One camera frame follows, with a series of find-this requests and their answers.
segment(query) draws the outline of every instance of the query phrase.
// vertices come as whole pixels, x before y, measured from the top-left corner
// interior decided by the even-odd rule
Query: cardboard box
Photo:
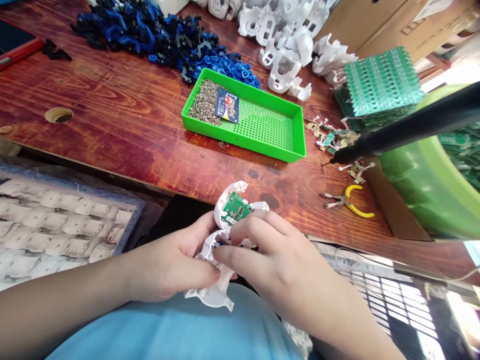
[[[314,41],[331,33],[332,41],[339,40],[349,53],[356,53],[406,1],[341,0]]]
[[[415,219],[414,213],[387,179],[378,158],[366,159],[365,163],[376,164],[375,167],[365,172],[365,177],[375,194],[393,235],[397,239],[432,241],[427,232]]]
[[[427,0],[407,0],[356,54],[366,58],[404,46],[415,63],[465,29],[480,14],[479,0],[454,0],[447,9],[412,22],[426,3]]]

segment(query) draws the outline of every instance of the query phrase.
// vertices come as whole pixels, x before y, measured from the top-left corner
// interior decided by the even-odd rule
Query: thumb
[[[213,251],[213,257],[252,284],[262,286],[268,281],[268,258],[259,252],[245,247],[222,245]]]
[[[182,265],[182,272],[188,274],[181,282],[186,290],[209,288],[220,279],[218,268],[196,258],[186,258]]]

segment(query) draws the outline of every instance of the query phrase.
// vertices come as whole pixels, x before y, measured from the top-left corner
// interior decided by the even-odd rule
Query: blue plastic part
[[[84,38],[89,39],[91,32],[100,34],[103,39],[95,39],[97,43],[105,42],[112,49],[115,44],[121,44],[123,46],[117,46],[118,50],[136,52],[152,63],[170,66],[178,70],[189,84],[198,79],[203,68],[210,68],[250,86],[260,87],[260,81],[251,72],[251,65],[243,63],[239,53],[229,53],[224,45],[219,45],[215,33],[199,31],[198,17],[182,19],[170,14],[164,19],[161,9],[148,0],[141,7],[133,5],[133,0],[121,0],[122,6],[110,0],[97,2],[94,12],[77,15],[80,31],[75,32]]]

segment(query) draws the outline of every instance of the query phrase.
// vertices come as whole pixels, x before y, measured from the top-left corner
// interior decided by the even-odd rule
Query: pile of white plastic parts
[[[237,17],[241,36],[255,37],[265,48],[258,61],[270,70],[268,88],[278,94],[288,93],[300,101],[312,93],[312,84],[302,87],[298,73],[312,62],[312,70],[333,86],[345,81],[342,68],[358,60],[347,53],[331,34],[314,44],[314,38],[339,0],[192,0],[219,19]]]

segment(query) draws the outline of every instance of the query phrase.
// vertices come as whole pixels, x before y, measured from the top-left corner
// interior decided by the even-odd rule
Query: green circuit board
[[[240,195],[236,192],[232,192],[225,208],[223,209],[223,211],[226,212],[226,215],[222,216],[221,219],[233,225],[248,214],[253,213],[255,209],[249,204],[244,204],[243,201],[244,199]]]

